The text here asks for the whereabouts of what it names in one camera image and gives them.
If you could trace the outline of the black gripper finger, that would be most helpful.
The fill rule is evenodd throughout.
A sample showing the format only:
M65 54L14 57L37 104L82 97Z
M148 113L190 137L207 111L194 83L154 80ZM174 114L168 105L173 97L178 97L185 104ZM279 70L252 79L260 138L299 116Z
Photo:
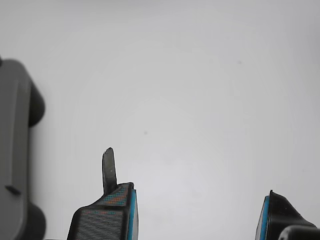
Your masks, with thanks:
M134 183L117 183L114 150L102 155L103 195L72 217L68 240L138 240L139 213Z
M317 240L317 226L307 221L284 196L269 192L264 198L256 240Z

